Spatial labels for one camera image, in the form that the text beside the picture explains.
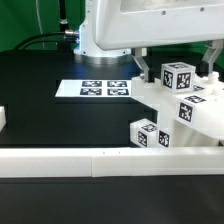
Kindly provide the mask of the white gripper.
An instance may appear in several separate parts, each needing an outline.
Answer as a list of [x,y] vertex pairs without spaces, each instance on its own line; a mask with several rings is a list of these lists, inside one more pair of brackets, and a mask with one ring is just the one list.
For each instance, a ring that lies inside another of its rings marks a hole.
[[103,50],[133,48],[140,78],[155,81],[144,57],[146,48],[207,41],[197,66],[198,75],[213,72],[224,49],[224,0],[96,0],[93,7],[93,39]]

